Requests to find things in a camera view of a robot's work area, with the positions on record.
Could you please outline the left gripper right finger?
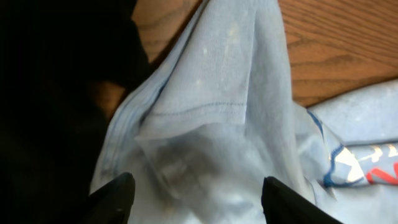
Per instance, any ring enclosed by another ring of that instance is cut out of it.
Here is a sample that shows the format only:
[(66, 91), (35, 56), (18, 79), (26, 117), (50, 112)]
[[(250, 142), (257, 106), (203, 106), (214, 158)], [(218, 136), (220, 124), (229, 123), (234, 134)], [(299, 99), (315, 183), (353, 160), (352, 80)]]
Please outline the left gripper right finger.
[(341, 224), (275, 177), (266, 177), (261, 204), (267, 224)]

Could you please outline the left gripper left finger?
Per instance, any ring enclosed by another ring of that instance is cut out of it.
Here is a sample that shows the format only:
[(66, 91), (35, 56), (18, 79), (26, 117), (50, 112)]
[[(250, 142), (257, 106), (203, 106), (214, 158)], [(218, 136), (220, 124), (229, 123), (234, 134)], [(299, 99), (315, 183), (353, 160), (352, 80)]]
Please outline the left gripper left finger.
[(92, 193), (79, 209), (77, 223), (127, 224), (134, 203), (136, 183), (123, 173)]

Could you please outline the light blue printed t-shirt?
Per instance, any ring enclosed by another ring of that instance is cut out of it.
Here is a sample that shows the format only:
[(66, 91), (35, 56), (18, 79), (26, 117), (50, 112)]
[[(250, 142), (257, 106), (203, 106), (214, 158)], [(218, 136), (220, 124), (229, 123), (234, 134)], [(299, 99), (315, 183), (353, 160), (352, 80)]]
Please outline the light blue printed t-shirt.
[(128, 172), (130, 223), (264, 223), (273, 176), (343, 223), (397, 222), (397, 82), (292, 99), (276, 1), (205, 1), (116, 110), (91, 181)]

